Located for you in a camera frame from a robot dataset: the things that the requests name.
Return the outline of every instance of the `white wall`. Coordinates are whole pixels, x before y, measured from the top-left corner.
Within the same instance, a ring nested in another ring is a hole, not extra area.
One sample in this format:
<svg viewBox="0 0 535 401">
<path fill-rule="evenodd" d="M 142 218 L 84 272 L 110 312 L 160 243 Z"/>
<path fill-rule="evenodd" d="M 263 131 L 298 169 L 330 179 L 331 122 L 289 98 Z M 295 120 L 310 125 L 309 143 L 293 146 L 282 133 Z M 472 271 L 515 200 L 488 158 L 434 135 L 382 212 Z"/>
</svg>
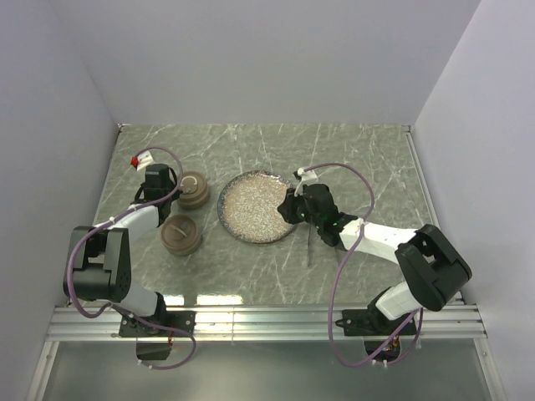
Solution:
<svg viewBox="0 0 535 401">
<path fill-rule="evenodd" d="M 116 121 L 412 124 L 479 0 L 51 0 Z"/>
<path fill-rule="evenodd" d="M 50 4 L 0 2 L 0 398 L 24 399 L 117 126 Z"/>
<path fill-rule="evenodd" d="M 535 3 L 482 0 L 415 124 L 511 400 L 535 398 Z"/>
</svg>

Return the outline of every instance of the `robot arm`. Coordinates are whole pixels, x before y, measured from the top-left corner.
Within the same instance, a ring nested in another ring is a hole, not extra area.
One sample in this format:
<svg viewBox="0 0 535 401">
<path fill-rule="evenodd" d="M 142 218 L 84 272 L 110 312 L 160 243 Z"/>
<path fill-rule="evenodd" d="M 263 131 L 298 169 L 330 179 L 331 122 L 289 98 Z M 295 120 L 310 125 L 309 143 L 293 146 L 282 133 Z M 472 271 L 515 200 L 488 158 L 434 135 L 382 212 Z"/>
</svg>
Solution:
<svg viewBox="0 0 535 401">
<path fill-rule="evenodd" d="M 470 267 L 438 227 L 425 225 L 418 230 L 364 222 L 338 210 L 329 188 L 316 184 L 313 170 L 299 169 L 294 175 L 306 183 L 288 189 L 278 207 L 287 223 L 306 221 L 316 227 L 327 245 L 345 251 L 365 226 L 357 251 L 392 261 L 403 272 L 405 282 L 387 288 L 369 304 L 367 321 L 361 323 L 368 331 L 383 332 L 420 307 L 440 311 L 470 280 Z"/>
<path fill-rule="evenodd" d="M 145 182 L 141 184 L 130 205 L 130 209 L 136 210 L 107 230 L 91 237 L 75 260 L 73 279 L 80 299 L 105 300 L 137 316 L 151 318 L 154 322 L 165 320 L 166 305 L 163 296 L 143 288 L 131 279 L 130 244 L 165 221 L 171 213 L 171 202 L 178 198 L 180 191 L 158 206 L 139 210 L 137 207 L 162 198 L 175 187 L 176 174 L 168 165 L 146 166 Z M 80 238 L 92 229 L 93 227 L 79 226 L 73 230 L 69 254 Z M 64 292 L 69 295 L 66 276 Z"/>
</svg>

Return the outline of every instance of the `gray marble surface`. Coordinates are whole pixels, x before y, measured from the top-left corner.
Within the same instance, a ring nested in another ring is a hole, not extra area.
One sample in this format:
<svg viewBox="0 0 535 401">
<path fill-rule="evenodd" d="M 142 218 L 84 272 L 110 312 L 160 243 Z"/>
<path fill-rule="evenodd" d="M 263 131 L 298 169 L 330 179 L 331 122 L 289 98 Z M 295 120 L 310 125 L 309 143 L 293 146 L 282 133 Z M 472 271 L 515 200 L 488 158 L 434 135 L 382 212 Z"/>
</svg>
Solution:
<svg viewBox="0 0 535 401">
<path fill-rule="evenodd" d="M 126 125 L 115 147 L 109 179 L 96 221 L 107 220 L 133 200 L 142 177 L 130 158 L 147 145 L 176 152 L 185 170 L 205 174 L 208 204 L 186 213 L 202 228 L 201 248 L 193 255 L 171 255 L 158 230 L 130 248 L 133 277 L 166 295 L 168 303 L 276 305 L 326 303 L 343 252 L 325 246 L 304 223 L 270 245 L 234 239 L 217 218 L 217 197 L 225 184 L 249 170 L 270 170 L 293 181 L 298 167 L 343 161 L 360 170 L 374 188 L 377 203 L 370 221 L 388 226 L 420 227 L 431 217 L 405 133 L 399 125 L 238 124 Z M 158 161 L 174 166 L 163 152 Z M 318 170 L 341 211 L 362 215 L 369 196 L 347 170 Z M 369 302 L 402 280 L 393 263 L 356 252 L 346 266 L 337 302 Z"/>
</svg>

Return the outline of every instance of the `brown cup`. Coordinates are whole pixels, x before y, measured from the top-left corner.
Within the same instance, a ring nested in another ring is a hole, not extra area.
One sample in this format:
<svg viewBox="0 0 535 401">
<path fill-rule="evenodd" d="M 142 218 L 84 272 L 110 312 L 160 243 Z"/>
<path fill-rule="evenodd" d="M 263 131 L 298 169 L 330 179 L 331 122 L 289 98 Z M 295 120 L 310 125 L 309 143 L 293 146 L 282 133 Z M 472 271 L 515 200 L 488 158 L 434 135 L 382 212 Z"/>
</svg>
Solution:
<svg viewBox="0 0 535 401">
<path fill-rule="evenodd" d="M 177 256 L 190 255 L 202 242 L 199 227 L 185 215 L 169 217 L 160 229 L 160 237 L 167 251 Z"/>
<path fill-rule="evenodd" d="M 198 209 L 210 199 L 206 177 L 198 171 L 185 171 L 181 182 L 181 195 L 176 201 L 182 209 Z"/>
</svg>

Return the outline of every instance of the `plate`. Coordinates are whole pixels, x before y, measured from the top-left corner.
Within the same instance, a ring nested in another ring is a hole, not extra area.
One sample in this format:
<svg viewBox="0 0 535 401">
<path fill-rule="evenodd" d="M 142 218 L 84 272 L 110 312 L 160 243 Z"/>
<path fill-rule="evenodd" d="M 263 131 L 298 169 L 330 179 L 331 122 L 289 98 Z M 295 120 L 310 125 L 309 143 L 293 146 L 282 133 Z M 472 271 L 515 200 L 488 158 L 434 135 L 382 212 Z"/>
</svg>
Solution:
<svg viewBox="0 0 535 401">
<path fill-rule="evenodd" d="M 286 189 L 292 185 L 269 171 L 248 171 L 232 179 L 217 201 L 223 226 L 236 238 L 254 244 L 269 244 L 288 235 L 293 225 L 277 211 Z"/>
</svg>

